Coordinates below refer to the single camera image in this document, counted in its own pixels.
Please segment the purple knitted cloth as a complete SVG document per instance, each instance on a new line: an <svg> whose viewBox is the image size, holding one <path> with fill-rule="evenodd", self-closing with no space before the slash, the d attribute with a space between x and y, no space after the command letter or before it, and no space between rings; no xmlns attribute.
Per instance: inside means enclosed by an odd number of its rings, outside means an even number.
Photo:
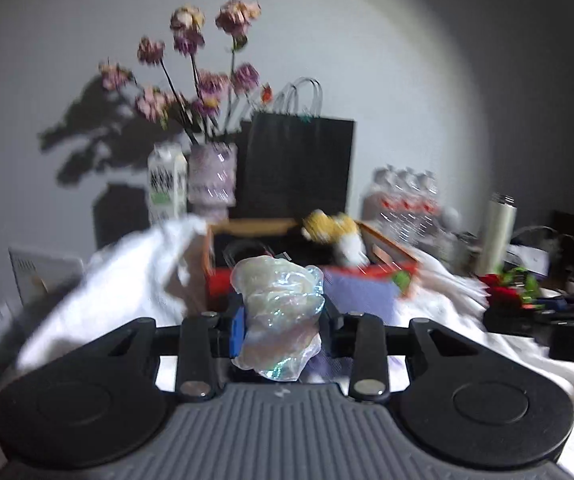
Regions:
<svg viewBox="0 0 574 480"><path fill-rule="evenodd" d="M324 271L324 292L341 313L367 313L378 316L386 325L397 326L400 289L390 278L376 280Z"/></svg>

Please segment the iridescent plastic wrapper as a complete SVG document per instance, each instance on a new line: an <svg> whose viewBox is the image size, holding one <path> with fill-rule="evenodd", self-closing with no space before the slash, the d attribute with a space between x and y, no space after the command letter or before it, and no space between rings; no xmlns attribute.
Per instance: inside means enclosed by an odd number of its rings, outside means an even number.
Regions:
<svg viewBox="0 0 574 480"><path fill-rule="evenodd" d="M298 380L322 348L318 320L325 307L323 271L259 256L238 262L230 284L242 297L246 321L236 367L273 382Z"/></svg>

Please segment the yellow white plush toy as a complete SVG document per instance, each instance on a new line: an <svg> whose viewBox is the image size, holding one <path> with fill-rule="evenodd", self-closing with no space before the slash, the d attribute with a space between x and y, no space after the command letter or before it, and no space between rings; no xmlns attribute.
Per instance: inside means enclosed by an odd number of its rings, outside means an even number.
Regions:
<svg viewBox="0 0 574 480"><path fill-rule="evenodd" d="M313 243L330 246L337 266L355 269L369 264L360 228L347 214L328 216L314 210L303 219L301 232Z"/></svg>

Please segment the white fluffy blanket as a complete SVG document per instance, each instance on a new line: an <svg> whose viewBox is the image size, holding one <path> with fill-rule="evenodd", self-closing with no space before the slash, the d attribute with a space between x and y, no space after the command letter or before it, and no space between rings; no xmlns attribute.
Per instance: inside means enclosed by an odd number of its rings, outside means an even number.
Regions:
<svg viewBox="0 0 574 480"><path fill-rule="evenodd" d="M16 359L16 370L35 370L133 318L154 318L162 326L177 325L206 310L201 245L206 222L187 217L123 237L96 252L81 283L46 315ZM394 324L431 318L491 348L567 391L574 405L574 363L554 361L536 342L487 333L481 316L482 286L472 278L456 278L433 258L415 250L420 269L409 297L390 301ZM574 428L559 463L574 475Z"/></svg>

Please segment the red cardboard box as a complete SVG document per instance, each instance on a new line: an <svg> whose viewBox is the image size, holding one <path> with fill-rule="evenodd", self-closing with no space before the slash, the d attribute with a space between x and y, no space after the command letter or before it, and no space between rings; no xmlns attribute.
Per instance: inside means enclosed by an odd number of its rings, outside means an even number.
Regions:
<svg viewBox="0 0 574 480"><path fill-rule="evenodd" d="M285 257L299 266L318 266L358 278L387 280L401 275L402 293L419 270L419 260L400 244L389 240L364 222L358 225L366 247L368 266L344 268L330 245L306 240L301 223L292 219L234 219L210 224L203 240L202 268L206 282L206 305L221 311L232 291L230 274L241 260L256 256Z"/></svg>

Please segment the water bottle left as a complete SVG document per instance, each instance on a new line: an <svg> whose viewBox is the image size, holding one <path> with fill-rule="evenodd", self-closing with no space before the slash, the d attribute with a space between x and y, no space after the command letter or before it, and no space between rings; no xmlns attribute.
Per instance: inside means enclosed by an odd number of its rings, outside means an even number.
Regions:
<svg viewBox="0 0 574 480"><path fill-rule="evenodd" d="M360 220L369 223L389 240L398 237L398 196L395 191L396 173L392 166L376 168L366 190Z"/></svg>

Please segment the water bottle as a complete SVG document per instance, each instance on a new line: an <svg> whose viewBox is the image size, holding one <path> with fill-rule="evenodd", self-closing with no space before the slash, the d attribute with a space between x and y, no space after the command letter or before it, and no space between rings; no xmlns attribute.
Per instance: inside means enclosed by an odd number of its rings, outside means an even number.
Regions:
<svg viewBox="0 0 574 480"><path fill-rule="evenodd" d="M417 217L420 201L418 180L410 167L398 170L394 180L396 196L396 222L398 240L413 245L417 234Z"/></svg>
<svg viewBox="0 0 574 480"><path fill-rule="evenodd" d="M419 209L416 218L415 243L432 244L440 232L441 204L436 176L432 171L417 174Z"/></svg>
<svg viewBox="0 0 574 480"><path fill-rule="evenodd" d="M398 237L398 196L395 191L396 173L392 166L376 168L366 190L360 220L369 223L389 240Z"/></svg>

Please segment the water bottle right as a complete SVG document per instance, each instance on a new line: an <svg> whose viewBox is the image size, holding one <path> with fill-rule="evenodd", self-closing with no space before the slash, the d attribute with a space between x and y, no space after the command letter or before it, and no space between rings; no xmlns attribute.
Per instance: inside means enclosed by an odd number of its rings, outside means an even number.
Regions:
<svg viewBox="0 0 574 480"><path fill-rule="evenodd" d="M419 209L416 218L415 243L432 244L440 232L441 204L436 176L432 171L417 174Z"/></svg>

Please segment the water bottle middle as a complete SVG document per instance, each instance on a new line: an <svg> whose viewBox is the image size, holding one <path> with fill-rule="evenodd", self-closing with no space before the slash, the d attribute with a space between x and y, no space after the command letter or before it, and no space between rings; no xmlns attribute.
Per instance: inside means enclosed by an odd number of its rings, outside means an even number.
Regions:
<svg viewBox="0 0 574 480"><path fill-rule="evenodd" d="M418 180L410 167L398 170L394 180L396 196L396 222L398 240L413 245L417 234L417 217L420 201Z"/></svg>

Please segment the white round lamp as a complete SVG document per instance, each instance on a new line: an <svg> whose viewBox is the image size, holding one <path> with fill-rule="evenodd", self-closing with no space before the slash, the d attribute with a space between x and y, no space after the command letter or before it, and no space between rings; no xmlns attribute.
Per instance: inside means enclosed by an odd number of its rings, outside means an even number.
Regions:
<svg viewBox="0 0 574 480"><path fill-rule="evenodd" d="M444 207L440 213L440 225L445 232L458 233L462 224L462 216L453 207Z"/></svg>

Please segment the black paper bag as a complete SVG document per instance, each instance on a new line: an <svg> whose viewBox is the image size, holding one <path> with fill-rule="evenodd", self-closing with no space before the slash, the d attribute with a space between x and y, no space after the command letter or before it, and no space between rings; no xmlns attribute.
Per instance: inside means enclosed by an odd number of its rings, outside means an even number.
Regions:
<svg viewBox="0 0 574 480"><path fill-rule="evenodd" d="M233 219L299 219L348 206L355 122L322 115L323 87L302 77L240 124Z"/></svg>

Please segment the purple glass vase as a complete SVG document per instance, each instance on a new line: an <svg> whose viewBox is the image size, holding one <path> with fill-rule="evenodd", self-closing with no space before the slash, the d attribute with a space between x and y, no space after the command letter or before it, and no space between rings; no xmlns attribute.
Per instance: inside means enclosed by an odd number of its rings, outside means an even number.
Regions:
<svg viewBox="0 0 574 480"><path fill-rule="evenodd" d="M188 203L194 214L226 221L236 205L237 147L231 143L195 145L188 158Z"/></svg>

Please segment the white milk carton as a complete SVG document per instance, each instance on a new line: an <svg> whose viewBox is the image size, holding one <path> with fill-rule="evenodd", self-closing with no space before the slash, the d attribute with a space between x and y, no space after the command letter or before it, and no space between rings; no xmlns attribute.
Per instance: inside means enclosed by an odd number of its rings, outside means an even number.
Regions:
<svg viewBox="0 0 574 480"><path fill-rule="evenodd" d="M148 157L147 206L151 224L187 214L187 160L176 142L156 144Z"/></svg>

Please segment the white thermos bottle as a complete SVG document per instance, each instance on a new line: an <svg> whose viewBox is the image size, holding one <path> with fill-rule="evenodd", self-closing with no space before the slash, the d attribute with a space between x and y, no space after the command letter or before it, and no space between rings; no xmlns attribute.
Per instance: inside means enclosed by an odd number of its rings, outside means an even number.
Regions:
<svg viewBox="0 0 574 480"><path fill-rule="evenodd" d="M514 229L517 208L510 195L494 194L488 202L482 228L481 250L473 273L497 273L504 265L507 246Z"/></svg>

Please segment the dried purple flowers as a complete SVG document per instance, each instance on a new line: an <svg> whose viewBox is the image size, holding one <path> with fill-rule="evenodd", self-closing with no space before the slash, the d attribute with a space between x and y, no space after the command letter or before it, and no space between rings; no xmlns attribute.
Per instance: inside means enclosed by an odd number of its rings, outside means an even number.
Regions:
<svg viewBox="0 0 574 480"><path fill-rule="evenodd" d="M98 64L101 87L112 94L127 88L136 90L132 107L138 115L161 128L175 122L191 144L227 142L234 128L234 114L241 105L266 110L274 102L273 88L262 84L258 70L248 62L237 61L248 45L251 26L261 15L262 6L257 1L228 0L220 6L214 24L229 38L228 69L214 72L198 63L198 54L206 45L204 13L198 6L180 6L172 13L173 50L189 63L190 96L174 84L165 63L165 42L147 36L138 42L137 61L162 70L166 87L146 86L132 70L110 60Z"/></svg>

